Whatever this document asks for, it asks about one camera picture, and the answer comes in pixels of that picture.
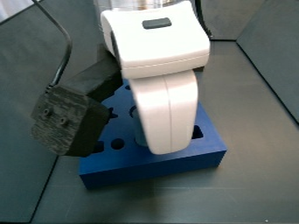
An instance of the table surface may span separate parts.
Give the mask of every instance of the table surface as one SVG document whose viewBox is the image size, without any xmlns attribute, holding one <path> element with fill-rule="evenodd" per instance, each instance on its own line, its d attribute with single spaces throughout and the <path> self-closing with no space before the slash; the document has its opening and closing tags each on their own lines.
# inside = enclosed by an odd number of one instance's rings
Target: table surface
<svg viewBox="0 0 299 224">
<path fill-rule="evenodd" d="M 201 102 L 229 152 L 219 168 L 89 191 L 61 157 L 33 222 L 299 222 L 299 131 L 235 42 L 211 42 Z"/>
<path fill-rule="evenodd" d="M 74 38 L 66 81 L 97 62 L 103 38 L 95 8 L 93 1 L 42 3 Z M 89 191 L 79 159 L 61 157 L 43 192 L 55 156 L 31 138 L 30 114 L 65 42 L 35 7 L 0 29 L 0 217 L 33 217 L 34 223 L 299 222 L 298 123 L 234 41 L 211 42 L 210 63 L 197 73 L 201 103 L 229 147 L 219 168 Z M 23 210 L 29 201 L 39 202 L 37 210 Z"/>
</svg>

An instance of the hole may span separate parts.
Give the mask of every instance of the hole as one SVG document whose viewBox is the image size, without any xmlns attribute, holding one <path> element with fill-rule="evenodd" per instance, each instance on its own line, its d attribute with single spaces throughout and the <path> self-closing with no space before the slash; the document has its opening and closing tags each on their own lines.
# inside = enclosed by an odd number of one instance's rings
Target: hole
<svg viewBox="0 0 299 224">
<path fill-rule="evenodd" d="M 110 118 L 118 118 L 118 115 L 114 114 L 114 108 L 110 108 L 109 112 L 110 112 Z"/>
<path fill-rule="evenodd" d="M 43 114 L 43 116 L 51 116 L 53 111 L 47 108 L 42 114 Z"/>
<path fill-rule="evenodd" d="M 93 151 L 93 153 L 99 153 L 99 152 L 105 151 L 105 149 L 106 149 L 105 142 L 98 141 L 98 143 L 95 145 L 95 150 Z"/>
<path fill-rule="evenodd" d="M 69 118 L 63 117 L 63 118 L 61 119 L 61 125 L 67 125 L 69 122 L 70 122 Z"/>
<path fill-rule="evenodd" d="M 134 111 L 137 110 L 137 106 L 134 106 L 130 110 L 129 110 L 129 114 L 130 116 L 134 118 Z"/>
<path fill-rule="evenodd" d="M 122 138 L 117 138 L 113 142 L 111 142 L 111 147 L 114 150 L 119 151 L 125 148 L 126 146 L 126 141 Z"/>
<path fill-rule="evenodd" d="M 201 129 L 199 125 L 194 125 L 191 139 L 197 139 L 197 138 L 202 138 L 202 137 L 203 137 L 202 129 Z"/>
</svg>

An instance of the gray wall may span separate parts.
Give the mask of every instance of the gray wall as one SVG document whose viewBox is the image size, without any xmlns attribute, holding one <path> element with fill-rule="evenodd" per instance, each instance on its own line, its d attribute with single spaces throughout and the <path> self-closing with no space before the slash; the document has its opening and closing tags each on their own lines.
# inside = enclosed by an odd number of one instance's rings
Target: gray wall
<svg viewBox="0 0 299 224">
<path fill-rule="evenodd" d="M 265 0 L 202 0 L 205 22 L 214 39 L 237 40 Z"/>
</svg>

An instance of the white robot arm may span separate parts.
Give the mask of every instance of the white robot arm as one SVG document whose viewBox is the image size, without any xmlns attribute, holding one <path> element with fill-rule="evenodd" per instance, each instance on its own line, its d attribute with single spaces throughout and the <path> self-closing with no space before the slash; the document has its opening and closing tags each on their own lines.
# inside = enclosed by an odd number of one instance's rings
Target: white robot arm
<svg viewBox="0 0 299 224">
<path fill-rule="evenodd" d="M 114 10 L 101 13 L 101 23 L 107 49 L 134 92 L 149 148 L 165 154 L 185 149 L 193 139 L 198 108 L 193 69 L 209 62 L 210 39 L 190 1 L 167 7 L 157 0 L 133 2 L 113 0 Z M 125 5 L 130 10 L 121 10 Z M 153 7 L 134 10 L 147 5 Z"/>
</svg>

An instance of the gray floor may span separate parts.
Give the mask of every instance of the gray floor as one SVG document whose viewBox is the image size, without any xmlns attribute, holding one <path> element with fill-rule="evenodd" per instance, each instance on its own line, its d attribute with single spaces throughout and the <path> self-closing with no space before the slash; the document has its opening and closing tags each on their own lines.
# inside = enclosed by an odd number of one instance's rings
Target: gray floor
<svg viewBox="0 0 299 224">
<path fill-rule="evenodd" d="M 199 78 L 221 167 L 87 191 L 61 157 L 33 222 L 299 222 L 298 125 L 235 42 L 211 43 Z"/>
</svg>

